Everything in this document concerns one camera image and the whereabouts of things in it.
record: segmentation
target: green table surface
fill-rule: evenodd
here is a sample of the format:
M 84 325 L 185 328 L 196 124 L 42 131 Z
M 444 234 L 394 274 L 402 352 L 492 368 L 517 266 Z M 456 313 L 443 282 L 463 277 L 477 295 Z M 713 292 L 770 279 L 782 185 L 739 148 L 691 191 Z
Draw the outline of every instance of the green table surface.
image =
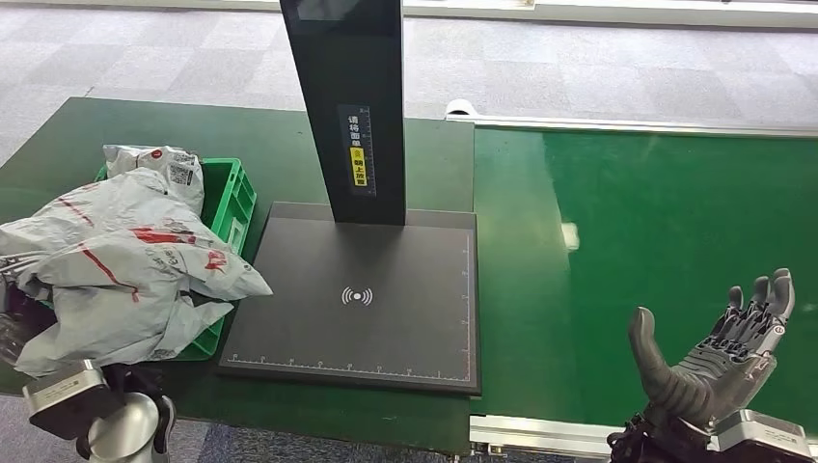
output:
M 0 221 L 87 182 L 103 143 L 241 158 L 259 192 L 248 258 L 272 201 L 326 202 L 303 113 L 77 98 L 0 169 Z M 168 392 L 191 418 L 452 453 L 468 450 L 470 414 L 619 424 L 644 404 L 626 335 L 636 305 L 655 312 L 676 362 L 730 286 L 786 265 L 796 308 L 751 406 L 816 431 L 816 149 L 807 139 L 409 120 L 410 207 L 470 210 L 474 173 L 483 396 L 225 378 L 214 362 L 159 364 Z M 579 236 L 570 251 L 567 223 Z M 24 383 L 0 368 L 0 392 Z

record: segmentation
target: package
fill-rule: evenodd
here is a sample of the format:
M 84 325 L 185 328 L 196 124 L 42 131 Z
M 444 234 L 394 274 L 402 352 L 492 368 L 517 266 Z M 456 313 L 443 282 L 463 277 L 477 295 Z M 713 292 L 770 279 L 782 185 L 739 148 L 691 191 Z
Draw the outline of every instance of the package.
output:
M 104 145 L 108 178 L 140 167 L 158 172 L 168 183 L 168 195 L 202 213 L 205 176 L 199 157 L 181 148 Z
M 29 340 L 15 368 L 133 364 L 175 357 L 231 301 L 272 294 L 158 172 L 137 168 L 77 188 L 34 216 L 0 225 L 0 256 L 18 256 L 16 286 L 47 300 L 57 323 Z M 190 292 L 219 301 L 195 306 Z

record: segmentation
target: green plastic crate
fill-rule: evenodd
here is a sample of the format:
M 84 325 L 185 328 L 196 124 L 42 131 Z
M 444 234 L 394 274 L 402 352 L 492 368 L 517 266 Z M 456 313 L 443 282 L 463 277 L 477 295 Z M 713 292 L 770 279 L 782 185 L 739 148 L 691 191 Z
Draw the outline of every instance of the green plastic crate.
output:
M 244 239 L 250 227 L 250 218 L 256 206 L 256 191 L 244 174 L 241 161 L 234 158 L 202 159 L 204 175 L 204 206 L 202 222 L 223 241 L 230 244 L 237 254 L 244 248 Z M 96 174 L 95 181 L 105 180 L 105 166 Z M 207 360 L 216 353 L 222 326 L 220 318 L 184 348 L 174 360 Z

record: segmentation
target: black scanning platform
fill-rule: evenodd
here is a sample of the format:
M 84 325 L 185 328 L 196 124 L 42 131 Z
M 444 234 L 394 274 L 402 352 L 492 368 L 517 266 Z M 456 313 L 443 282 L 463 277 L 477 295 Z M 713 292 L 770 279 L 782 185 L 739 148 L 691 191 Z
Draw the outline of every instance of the black scanning platform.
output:
M 256 257 L 275 295 L 241 303 L 220 370 L 479 395 L 476 227 L 469 212 L 393 226 L 275 203 Z

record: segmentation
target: robotic hand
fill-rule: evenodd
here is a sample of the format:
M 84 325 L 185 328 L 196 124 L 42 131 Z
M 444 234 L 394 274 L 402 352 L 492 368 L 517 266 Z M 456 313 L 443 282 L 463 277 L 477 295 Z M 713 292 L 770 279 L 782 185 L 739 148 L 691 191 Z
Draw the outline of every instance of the robotic hand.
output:
M 653 313 L 636 309 L 628 335 L 651 404 L 709 429 L 750 403 L 776 367 L 773 351 L 795 303 L 785 268 L 776 271 L 772 291 L 767 277 L 757 278 L 753 287 L 746 308 L 741 288 L 730 289 L 727 309 L 710 335 L 673 368 L 653 339 Z
M 795 303 L 789 270 L 775 272 L 772 291 L 767 277 L 756 279 L 746 307 L 738 286 L 728 301 L 710 334 L 674 367 L 654 340 L 653 313 L 635 310 L 628 335 L 649 403 L 624 433 L 609 436 L 613 462 L 811 461 L 800 426 L 744 410 L 777 364 L 773 351 Z

